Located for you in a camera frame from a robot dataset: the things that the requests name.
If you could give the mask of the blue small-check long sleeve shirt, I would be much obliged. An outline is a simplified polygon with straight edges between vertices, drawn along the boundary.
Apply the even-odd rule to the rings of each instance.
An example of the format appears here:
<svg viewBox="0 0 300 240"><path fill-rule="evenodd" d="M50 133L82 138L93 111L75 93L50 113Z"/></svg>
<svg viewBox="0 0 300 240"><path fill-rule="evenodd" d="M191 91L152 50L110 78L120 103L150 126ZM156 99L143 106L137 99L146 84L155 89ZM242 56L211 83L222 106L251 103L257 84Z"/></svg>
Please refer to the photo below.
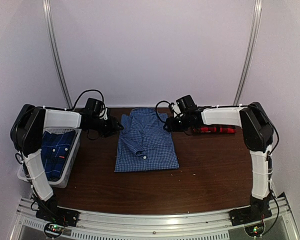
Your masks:
<svg viewBox="0 0 300 240"><path fill-rule="evenodd" d="M129 115L121 116L117 144L116 173L145 172L178 169L179 162L172 134L164 130L166 113L157 114L155 109L139 107Z"/></svg>

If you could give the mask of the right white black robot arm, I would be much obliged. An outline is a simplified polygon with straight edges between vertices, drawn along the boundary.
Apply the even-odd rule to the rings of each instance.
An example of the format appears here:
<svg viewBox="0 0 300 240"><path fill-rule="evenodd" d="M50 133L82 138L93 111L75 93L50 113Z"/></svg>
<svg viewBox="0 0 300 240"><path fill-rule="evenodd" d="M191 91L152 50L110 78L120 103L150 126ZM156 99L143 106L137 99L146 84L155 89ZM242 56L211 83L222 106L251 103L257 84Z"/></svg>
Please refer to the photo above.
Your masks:
<svg viewBox="0 0 300 240"><path fill-rule="evenodd" d="M251 196L259 200L268 197L273 173L272 144L275 128L259 102L238 106L193 105L189 109L174 105L171 112L173 116L168 117L163 125L167 132L184 132L202 125L240 127L252 162Z"/></svg>

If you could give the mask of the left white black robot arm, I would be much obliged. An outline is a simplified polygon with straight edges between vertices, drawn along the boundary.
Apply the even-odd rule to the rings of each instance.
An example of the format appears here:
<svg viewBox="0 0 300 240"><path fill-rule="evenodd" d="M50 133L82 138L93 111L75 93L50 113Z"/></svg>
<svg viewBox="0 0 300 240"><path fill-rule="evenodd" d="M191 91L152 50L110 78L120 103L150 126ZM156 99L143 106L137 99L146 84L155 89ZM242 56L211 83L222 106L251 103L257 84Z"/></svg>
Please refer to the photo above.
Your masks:
<svg viewBox="0 0 300 240"><path fill-rule="evenodd" d="M10 138L23 158L33 193L44 202L54 195L41 159L42 137L46 128L93 130L105 138L124 129L108 110L97 115L89 109L78 112L25 104L12 125Z"/></svg>

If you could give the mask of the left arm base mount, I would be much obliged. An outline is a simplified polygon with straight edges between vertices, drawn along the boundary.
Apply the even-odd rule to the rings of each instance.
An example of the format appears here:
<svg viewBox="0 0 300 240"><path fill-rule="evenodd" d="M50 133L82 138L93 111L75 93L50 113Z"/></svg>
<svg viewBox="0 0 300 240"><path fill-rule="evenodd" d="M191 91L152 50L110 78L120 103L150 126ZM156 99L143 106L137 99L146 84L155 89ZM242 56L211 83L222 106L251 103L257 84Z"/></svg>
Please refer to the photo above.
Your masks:
<svg viewBox="0 0 300 240"><path fill-rule="evenodd" d="M34 202L38 205L38 208L35 211L36 218L65 227L77 226L80 213L77 210L59 207L55 195L46 201L34 196Z"/></svg>

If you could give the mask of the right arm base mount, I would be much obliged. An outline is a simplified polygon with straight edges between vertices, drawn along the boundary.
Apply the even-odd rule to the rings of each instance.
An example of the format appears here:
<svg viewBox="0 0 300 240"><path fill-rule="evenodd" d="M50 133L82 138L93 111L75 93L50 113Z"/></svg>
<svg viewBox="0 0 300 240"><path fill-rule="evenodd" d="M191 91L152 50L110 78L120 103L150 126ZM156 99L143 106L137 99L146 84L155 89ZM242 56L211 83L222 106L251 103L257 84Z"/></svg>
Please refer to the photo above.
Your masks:
<svg viewBox="0 0 300 240"><path fill-rule="evenodd" d="M252 195L249 198L249 206L243 208L235 208L228 212L232 226L245 225L257 221L262 218L272 216L269 202L272 195L269 193L265 198L258 199Z"/></svg>

